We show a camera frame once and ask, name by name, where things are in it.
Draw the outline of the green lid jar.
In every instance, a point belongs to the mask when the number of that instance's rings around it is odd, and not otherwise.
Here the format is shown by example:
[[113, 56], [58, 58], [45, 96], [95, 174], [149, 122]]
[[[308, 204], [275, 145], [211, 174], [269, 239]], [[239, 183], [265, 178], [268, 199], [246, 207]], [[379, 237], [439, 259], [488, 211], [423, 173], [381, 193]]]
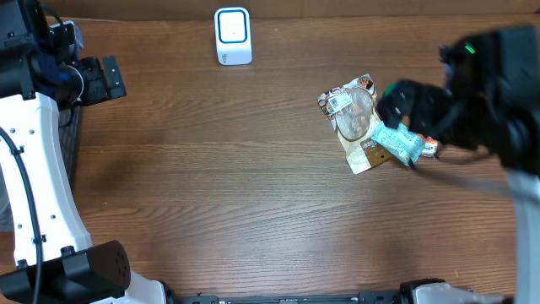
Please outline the green lid jar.
[[388, 95], [391, 95], [393, 93], [393, 91], [396, 89], [397, 87], [397, 83], [392, 83], [392, 84], [389, 84], [384, 93], [383, 93], [383, 96], [388, 96]]

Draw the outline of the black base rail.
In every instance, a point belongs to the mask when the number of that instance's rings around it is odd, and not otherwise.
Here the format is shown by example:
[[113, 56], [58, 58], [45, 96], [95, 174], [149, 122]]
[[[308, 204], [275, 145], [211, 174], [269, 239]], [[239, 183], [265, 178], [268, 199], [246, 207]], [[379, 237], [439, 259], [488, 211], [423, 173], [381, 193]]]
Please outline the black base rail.
[[180, 304], [410, 304], [398, 290], [361, 291], [356, 295], [315, 296], [178, 296]]

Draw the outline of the teal tissue pack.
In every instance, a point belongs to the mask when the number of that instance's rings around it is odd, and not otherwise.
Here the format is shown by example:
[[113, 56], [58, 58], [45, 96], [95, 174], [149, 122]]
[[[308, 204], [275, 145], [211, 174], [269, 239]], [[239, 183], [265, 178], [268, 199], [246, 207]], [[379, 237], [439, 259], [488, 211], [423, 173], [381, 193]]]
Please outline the teal tissue pack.
[[399, 123], [396, 129], [381, 122], [375, 129], [372, 139], [400, 160], [404, 165], [414, 164], [422, 154], [425, 142], [416, 133]]

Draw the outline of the beige brown snack pouch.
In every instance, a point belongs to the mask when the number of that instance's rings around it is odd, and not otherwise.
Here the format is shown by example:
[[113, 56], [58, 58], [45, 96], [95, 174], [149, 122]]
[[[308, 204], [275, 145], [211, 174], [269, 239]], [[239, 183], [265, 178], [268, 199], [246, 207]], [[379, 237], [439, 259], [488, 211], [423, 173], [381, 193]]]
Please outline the beige brown snack pouch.
[[322, 93], [317, 104], [329, 119], [354, 174], [392, 158], [373, 138], [381, 120], [376, 113], [377, 92], [369, 74]]

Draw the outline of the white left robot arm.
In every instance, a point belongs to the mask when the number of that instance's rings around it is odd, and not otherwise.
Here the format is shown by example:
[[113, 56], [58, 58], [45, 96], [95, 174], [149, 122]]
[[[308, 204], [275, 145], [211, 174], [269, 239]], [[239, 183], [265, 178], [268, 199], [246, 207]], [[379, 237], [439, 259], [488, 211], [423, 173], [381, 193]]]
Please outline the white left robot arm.
[[37, 1], [1, 4], [1, 171], [14, 223], [17, 268], [1, 292], [17, 303], [171, 303], [132, 271], [120, 242], [94, 245], [62, 158], [64, 110], [126, 95], [114, 57], [79, 56], [77, 26], [46, 19]]

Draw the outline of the orange snack packet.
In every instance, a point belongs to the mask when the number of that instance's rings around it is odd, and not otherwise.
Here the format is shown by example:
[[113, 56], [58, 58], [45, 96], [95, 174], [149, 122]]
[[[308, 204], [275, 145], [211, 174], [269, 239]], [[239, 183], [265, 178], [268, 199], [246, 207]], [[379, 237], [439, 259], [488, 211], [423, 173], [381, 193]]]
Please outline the orange snack packet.
[[419, 135], [419, 137], [424, 141], [424, 148], [421, 155], [425, 157], [433, 157], [437, 153], [439, 142], [431, 137], [425, 137], [423, 135]]

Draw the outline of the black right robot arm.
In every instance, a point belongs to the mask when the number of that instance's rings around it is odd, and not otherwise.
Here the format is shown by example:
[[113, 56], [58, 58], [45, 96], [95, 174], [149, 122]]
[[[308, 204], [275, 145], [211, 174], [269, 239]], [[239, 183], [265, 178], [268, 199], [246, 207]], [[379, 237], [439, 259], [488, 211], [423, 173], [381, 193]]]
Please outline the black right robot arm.
[[440, 49], [444, 87], [401, 79], [377, 104], [381, 120], [462, 149], [499, 157], [516, 218], [516, 293], [483, 296], [440, 279], [401, 284], [395, 303], [539, 301], [539, 41], [531, 24], [461, 38]]

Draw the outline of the white barcode scanner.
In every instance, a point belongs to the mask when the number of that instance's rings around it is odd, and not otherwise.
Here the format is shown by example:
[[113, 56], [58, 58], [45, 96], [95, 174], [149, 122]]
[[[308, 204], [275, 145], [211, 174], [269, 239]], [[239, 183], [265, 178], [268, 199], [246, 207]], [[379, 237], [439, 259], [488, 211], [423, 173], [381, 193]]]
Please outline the white barcode scanner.
[[242, 7], [220, 8], [214, 14], [216, 52], [224, 66], [252, 62], [251, 19]]

